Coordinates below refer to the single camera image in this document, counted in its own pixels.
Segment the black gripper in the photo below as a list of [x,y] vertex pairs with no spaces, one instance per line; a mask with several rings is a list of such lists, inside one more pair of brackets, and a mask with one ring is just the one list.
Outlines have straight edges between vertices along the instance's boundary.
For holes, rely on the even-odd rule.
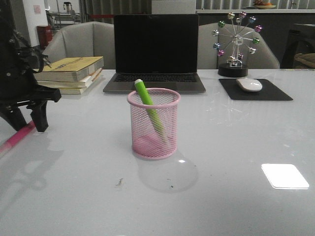
[[16,131],[27,125],[17,106],[3,104],[31,101],[27,109],[38,132],[48,128],[47,100],[58,102],[61,92],[38,84],[35,73],[42,72],[47,56],[15,30],[3,17],[0,18],[0,117]]

